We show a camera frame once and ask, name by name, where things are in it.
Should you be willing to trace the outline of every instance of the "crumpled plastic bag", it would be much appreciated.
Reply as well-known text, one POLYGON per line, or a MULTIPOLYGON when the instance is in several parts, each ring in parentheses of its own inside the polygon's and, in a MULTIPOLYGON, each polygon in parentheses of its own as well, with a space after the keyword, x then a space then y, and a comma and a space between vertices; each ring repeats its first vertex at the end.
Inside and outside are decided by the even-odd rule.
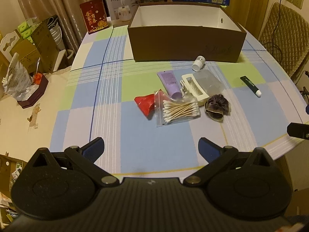
POLYGON ((3 87, 5 93, 17 101, 22 101, 26 90, 32 85, 32 80, 26 68, 18 61, 19 54, 15 53, 7 70, 3 87))
POLYGON ((230 103, 222 94, 209 97, 205 103, 205 112, 215 121, 222 121, 230 112, 230 103))

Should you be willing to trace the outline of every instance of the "tablecloth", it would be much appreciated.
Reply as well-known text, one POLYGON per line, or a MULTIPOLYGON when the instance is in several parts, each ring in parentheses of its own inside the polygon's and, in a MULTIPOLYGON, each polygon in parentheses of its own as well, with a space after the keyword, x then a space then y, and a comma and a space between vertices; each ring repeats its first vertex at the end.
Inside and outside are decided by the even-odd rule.
MULTIPOLYGON (((145 36, 141 41, 151 40, 145 36)), ((164 88, 157 72, 172 69, 180 81, 181 75, 193 72, 192 63, 135 62, 127 26, 86 34, 64 90, 50 150, 63 151, 102 137, 105 152, 95 164, 109 173, 185 177, 207 164, 197 149, 201 137, 239 151, 264 147, 273 159, 301 141, 290 138, 286 127, 309 121, 305 101, 249 32, 237 63, 205 65, 225 86, 222 94, 231 104, 230 116, 218 123, 201 109, 200 118, 156 127, 155 118, 148 120, 134 98, 164 88), (240 80, 244 75, 260 89, 260 98, 240 80)))

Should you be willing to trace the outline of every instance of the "white tube cap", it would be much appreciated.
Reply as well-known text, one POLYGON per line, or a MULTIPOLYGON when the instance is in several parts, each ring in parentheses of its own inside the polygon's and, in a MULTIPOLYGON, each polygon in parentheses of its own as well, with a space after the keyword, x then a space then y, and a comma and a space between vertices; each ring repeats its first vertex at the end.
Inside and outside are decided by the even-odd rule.
POLYGON ((262 95, 262 93, 261 93, 260 90, 257 90, 256 93, 255 93, 255 95, 258 96, 258 97, 260 97, 260 96, 262 95))

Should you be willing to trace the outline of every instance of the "ribbed black surface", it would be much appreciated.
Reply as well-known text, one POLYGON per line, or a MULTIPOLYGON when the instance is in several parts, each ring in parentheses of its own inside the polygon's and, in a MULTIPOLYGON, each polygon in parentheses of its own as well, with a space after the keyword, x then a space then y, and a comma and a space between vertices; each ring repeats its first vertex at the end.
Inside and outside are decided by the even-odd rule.
POLYGON ((274 232, 288 224, 282 217, 262 222, 229 217, 202 190, 185 187, 178 178, 125 178, 118 187, 102 189, 94 203, 72 217, 35 221, 21 216, 5 232, 274 232))

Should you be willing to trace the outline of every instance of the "orange object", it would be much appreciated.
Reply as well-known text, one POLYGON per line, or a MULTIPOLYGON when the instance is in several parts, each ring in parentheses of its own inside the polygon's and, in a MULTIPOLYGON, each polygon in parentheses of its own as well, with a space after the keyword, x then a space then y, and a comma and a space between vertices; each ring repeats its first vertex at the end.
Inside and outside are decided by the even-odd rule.
POLYGON ((33 82, 35 84, 39 85, 41 83, 42 76, 43 76, 43 74, 41 74, 41 73, 35 74, 34 77, 33 77, 34 78, 33 82))

